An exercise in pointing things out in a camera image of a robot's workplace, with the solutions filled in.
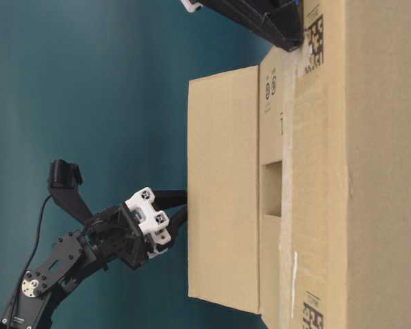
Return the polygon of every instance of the white mark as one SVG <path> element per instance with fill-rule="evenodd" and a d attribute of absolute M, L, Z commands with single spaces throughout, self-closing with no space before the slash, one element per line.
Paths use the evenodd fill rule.
<path fill-rule="evenodd" d="M 290 310 L 290 317 L 294 319 L 294 306 L 295 306 L 295 285 L 297 284 L 297 268 L 299 265 L 299 254 L 294 254 L 294 271 L 292 273 L 292 308 Z"/>

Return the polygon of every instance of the blue wall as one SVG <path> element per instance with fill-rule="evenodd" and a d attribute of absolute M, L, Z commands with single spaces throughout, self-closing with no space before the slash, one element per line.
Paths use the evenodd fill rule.
<path fill-rule="evenodd" d="M 80 165 L 93 211 L 144 187 L 186 186 L 188 80 L 256 64 L 269 46 L 178 0 L 0 0 L 0 314 L 34 241 L 55 158 Z M 33 265 L 79 225 L 48 204 Z M 116 261 L 53 328 L 263 328 L 187 295 L 186 230 L 146 267 Z"/>

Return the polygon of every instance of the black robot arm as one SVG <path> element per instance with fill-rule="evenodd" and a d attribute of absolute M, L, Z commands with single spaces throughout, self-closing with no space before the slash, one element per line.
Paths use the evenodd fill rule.
<path fill-rule="evenodd" d="M 144 188 L 119 206 L 93 215 L 78 193 L 79 167 L 63 160 L 51 164 L 49 193 L 78 220 L 83 230 L 58 238 L 48 260 L 25 269 L 18 289 L 0 318 L 0 329 L 49 329 L 59 304 L 88 276 L 120 258 L 132 269 L 170 249 L 187 220 L 185 191 Z M 164 210 L 183 206 L 171 218 Z"/>

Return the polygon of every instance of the qr code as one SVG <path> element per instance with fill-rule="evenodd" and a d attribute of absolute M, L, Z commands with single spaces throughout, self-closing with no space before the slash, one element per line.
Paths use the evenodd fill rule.
<path fill-rule="evenodd" d="M 310 54 L 310 63 L 306 73 L 310 73 L 324 63 L 324 22 L 323 15 L 311 24 L 306 32 Z"/>
<path fill-rule="evenodd" d="M 315 308 L 303 303 L 303 329 L 323 329 L 324 317 Z"/>

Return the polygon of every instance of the cardboard box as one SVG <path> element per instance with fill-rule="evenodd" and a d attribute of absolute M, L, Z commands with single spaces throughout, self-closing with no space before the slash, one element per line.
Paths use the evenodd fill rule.
<path fill-rule="evenodd" d="M 305 46 L 194 80 L 189 296 L 411 328 L 411 1 L 304 3 Z"/>

